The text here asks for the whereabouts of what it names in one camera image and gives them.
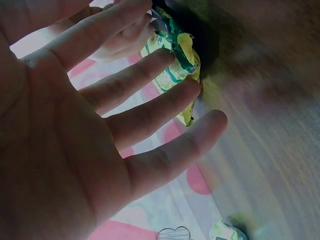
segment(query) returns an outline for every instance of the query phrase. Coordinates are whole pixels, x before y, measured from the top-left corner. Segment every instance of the candy wrapper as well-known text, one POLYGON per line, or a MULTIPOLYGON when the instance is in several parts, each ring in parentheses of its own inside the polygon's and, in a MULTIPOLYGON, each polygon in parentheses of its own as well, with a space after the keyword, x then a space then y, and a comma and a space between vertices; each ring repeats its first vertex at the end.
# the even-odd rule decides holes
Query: candy wrapper
MULTIPOLYGON (((157 49, 166 48, 175 54, 174 63, 164 72, 153 80, 153 83, 160 94, 166 92, 174 85, 180 83, 188 75, 195 81, 200 81, 200 59, 193 49, 193 36, 183 32, 171 16, 163 9, 157 8, 157 11, 166 19, 169 19, 171 32, 156 31, 147 41, 145 47, 141 50, 141 56, 145 57, 157 49)), ((192 102, 177 117, 187 127, 194 119, 192 117, 194 103, 192 102)))
POLYGON ((239 229, 225 224, 222 220, 219 220, 210 229, 210 240, 248 240, 246 235, 239 229))

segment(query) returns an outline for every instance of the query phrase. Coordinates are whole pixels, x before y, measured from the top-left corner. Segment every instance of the finger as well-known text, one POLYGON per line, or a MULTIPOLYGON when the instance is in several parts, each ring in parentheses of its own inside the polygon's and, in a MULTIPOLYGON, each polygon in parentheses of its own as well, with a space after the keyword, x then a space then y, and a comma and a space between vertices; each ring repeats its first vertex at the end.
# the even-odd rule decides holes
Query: finger
POLYGON ((155 150, 128 157, 132 200, 169 183, 206 154, 227 126, 226 115, 207 113, 173 141, 155 150))
POLYGON ((51 51, 69 71, 145 14, 151 4, 150 0, 127 0, 116 4, 69 28, 45 46, 44 51, 51 51))
POLYGON ((200 90, 195 80, 187 78, 157 98, 107 118, 117 149, 121 151, 150 137, 181 113, 200 90))
POLYGON ((112 62, 115 60, 119 60, 128 56, 131 56, 133 54, 136 53, 140 53, 140 51, 144 48, 144 46, 146 45, 146 42, 148 41, 148 39, 152 36, 152 34, 155 32, 155 27, 152 24, 149 24, 141 33, 140 38, 138 39, 138 41, 129 46, 126 47, 125 49, 122 49, 118 52, 115 52, 114 54, 111 54, 110 56, 101 58, 101 56, 97 56, 97 55, 92 55, 90 57, 92 57, 92 59, 96 59, 97 61, 102 60, 106 63, 108 62, 112 62))
POLYGON ((48 26, 47 28, 44 28, 42 30, 42 34, 45 36, 47 40, 53 40, 60 34, 62 34, 64 31, 68 30, 81 20, 90 17, 94 14, 101 13, 103 11, 102 8, 97 7, 97 6, 92 6, 92 7, 86 7, 80 12, 76 13, 75 15, 69 17, 68 19, 58 21, 55 24, 52 24, 48 26))
POLYGON ((138 41, 144 29, 149 25, 152 16, 148 13, 143 15, 138 21, 133 23, 128 28, 119 32, 117 35, 109 39, 103 46, 105 56, 110 56, 119 52, 138 41))
POLYGON ((92 0, 2 0, 0 27, 9 45, 38 29, 66 19, 92 0))
POLYGON ((100 115, 122 104, 132 94, 158 76, 174 61, 167 49, 160 49, 136 64, 106 77, 79 92, 100 115))

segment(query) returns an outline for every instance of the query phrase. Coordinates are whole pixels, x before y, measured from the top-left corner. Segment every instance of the wood grain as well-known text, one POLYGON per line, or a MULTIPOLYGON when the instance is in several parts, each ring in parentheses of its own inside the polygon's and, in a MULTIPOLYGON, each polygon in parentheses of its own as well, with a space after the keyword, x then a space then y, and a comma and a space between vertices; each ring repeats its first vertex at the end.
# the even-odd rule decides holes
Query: wood grain
POLYGON ((184 3, 220 33, 195 109, 229 119, 199 163, 223 218, 251 240, 320 239, 320 1, 184 3))

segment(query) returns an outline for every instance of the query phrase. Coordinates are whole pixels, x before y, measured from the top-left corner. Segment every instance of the palm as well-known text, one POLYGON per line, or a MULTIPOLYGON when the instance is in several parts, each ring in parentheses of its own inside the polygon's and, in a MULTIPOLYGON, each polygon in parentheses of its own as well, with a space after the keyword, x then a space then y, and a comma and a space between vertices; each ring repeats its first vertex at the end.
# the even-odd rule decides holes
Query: palm
MULTIPOLYGON (((88 4, 65 0, 65 12, 57 11, 62 12, 60 18, 73 13, 68 8, 73 2, 88 4)), ((8 238, 83 239, 130 201, 175 178, 208 151, 224 130, 225 116, 211 112, 170 143, 120 157, 118 151, 150 136, 200 91, 194 81, 185 80, 148 103, 100 117, 173 61, 165 50, 80 91, 73 88, 67 71, 150 7, 148 1, 132 2, 86 19, 24 59, 16 59, 9 46, 26 31, 49 24, 41 19, 46 15, 29 9, 34 21, 30 29, 20 27, 19 21, 13 26, 2 23, 0 220, 7 225, 8 238), (114 24, 106 29, 106 21, 114 24)), ((33 4, 38 9, 40 2, 33 4)), ((43 11, 53 11, 57 6, 52 4, 48 1, 43 11)), ((11 16, 25 13, 11 7, 10 2, 0 1, 0 9, 11 16)))

